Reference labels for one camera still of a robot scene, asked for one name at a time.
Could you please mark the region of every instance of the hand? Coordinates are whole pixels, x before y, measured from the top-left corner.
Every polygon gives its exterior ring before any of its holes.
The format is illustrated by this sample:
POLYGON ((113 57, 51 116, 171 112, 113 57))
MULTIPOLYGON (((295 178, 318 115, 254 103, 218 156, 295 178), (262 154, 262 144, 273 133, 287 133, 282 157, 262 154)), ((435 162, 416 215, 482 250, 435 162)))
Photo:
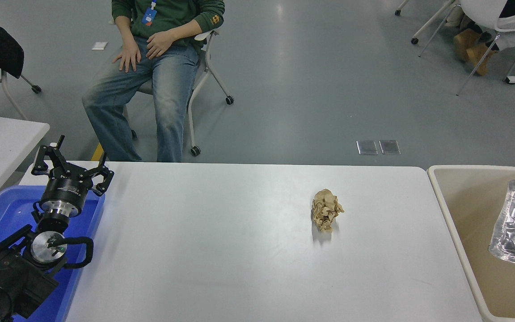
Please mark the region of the hand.
POLYGON ((140 49, 134 39, 129 39, 122 42, 122 52, 113 60, 113 64, 120 59, 119 71, 125 69, 125 73, 128 72, 130 65, 132 64, 132 70, 136 71, 136 64, 140 63, 140 49))
POLYGON ((169 31, 160 31, 150 36, 147 40, 148 59, 162 56, 176 39, 169 31))

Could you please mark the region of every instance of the blue tray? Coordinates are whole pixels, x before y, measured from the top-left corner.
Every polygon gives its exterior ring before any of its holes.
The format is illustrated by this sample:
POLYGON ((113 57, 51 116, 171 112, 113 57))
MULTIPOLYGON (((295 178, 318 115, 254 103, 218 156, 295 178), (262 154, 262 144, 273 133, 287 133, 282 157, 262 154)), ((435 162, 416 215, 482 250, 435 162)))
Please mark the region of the blue tray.
MULTIPOLYGON (((31 216, 33 203, 41 199, 45 186, 13 186, 0 192, 0 241, 16 232, 26 224, 37 226, 31 216)), ((98 197, 89 192, 82 213, 72 218, 66 237, 94 237, 98 222, 102 215, 104 197, 98 197)), ((80 262, 84 259, 82 245, 69 245, 66 251, 68 263, 80 262)), ((64 322, 73 300, 75 288, 80 277, 80 269, 62 269, 55 275, 59 286, 43 302, 29 319, 19 315, 14 316, 15 322, 64 322)))

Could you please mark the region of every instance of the chair wheel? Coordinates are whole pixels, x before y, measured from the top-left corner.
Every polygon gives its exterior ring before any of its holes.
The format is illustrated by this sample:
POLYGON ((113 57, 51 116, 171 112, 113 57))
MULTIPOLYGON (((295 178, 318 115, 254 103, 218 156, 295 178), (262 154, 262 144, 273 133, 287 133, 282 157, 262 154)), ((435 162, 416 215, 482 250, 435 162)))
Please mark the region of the chair wheel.
POLYGON ((200 148, 198 148, 196 145, 194 145, 191 149, 190 149, 190 153, 192 153, 192 155, 194 155, 194 157, 198 157, 198 155, 200 155, 200 148))

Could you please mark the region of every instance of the brown crumpled paper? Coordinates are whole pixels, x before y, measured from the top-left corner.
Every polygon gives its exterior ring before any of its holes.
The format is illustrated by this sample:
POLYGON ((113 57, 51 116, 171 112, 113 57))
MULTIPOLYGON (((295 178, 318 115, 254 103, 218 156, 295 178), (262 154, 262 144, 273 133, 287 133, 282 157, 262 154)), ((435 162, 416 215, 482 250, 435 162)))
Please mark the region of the brown crumpled paper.
POLYGON ((340 212, 345 212, 339 202, 337 196, 333 195, 328 189, 323 189, 315 194, 313 205, 313 221, 321 232, 333 232, 331 224, 340 212))

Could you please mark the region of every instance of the trash bin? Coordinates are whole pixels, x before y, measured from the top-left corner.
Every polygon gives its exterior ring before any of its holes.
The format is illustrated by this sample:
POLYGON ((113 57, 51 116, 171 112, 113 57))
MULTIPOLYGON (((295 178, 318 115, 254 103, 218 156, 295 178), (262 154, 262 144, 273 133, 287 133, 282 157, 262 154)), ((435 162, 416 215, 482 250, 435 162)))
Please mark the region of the trash bin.
POLYGON ((486 322, 515 322, 515 264, 488 252, 515 167, 434 165, 427 171, 486 322))

